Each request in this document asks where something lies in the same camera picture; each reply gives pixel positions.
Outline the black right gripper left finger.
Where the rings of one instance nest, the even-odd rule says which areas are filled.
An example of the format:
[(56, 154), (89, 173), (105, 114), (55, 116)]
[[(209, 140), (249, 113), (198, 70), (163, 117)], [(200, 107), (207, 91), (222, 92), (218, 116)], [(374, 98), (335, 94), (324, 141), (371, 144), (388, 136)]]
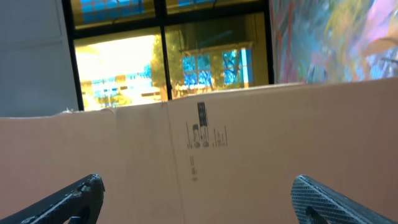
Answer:
[(104, 200), (104, 184), (90, 174), (31, 206), (1, 220), (1, 224), (96, 224)]

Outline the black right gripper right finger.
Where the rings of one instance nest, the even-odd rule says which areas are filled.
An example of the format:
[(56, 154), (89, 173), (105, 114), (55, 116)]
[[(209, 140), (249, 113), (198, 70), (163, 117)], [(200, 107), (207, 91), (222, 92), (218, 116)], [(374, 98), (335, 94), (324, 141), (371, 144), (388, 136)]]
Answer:
[(300, 224), (395, 224), (307, 175), (294, 179), (290, 194)]

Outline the brown cardboard barrier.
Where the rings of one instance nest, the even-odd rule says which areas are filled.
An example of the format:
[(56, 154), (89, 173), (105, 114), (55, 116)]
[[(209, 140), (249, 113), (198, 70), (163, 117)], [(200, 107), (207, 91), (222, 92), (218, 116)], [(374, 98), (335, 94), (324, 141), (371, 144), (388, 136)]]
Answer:
[(89, 175), (100, 223), (296, 223), (308, 175), (397, 219), (397, 79), (1, 120), (1, 216)]

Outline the black framed window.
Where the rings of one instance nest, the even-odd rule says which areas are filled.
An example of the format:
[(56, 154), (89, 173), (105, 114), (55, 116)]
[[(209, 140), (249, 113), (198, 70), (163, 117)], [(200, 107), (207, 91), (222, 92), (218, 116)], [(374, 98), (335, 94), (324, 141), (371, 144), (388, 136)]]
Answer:
[(268, 1), (62, 0), (78, 109), (274, 82)]

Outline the colourful wall mural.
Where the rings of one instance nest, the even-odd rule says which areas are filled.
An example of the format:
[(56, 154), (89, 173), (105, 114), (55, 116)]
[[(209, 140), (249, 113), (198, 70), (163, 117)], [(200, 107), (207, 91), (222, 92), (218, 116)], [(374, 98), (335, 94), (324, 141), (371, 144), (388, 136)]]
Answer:
[(397, 76), (397, 0), (269, 1), (276, 83)]

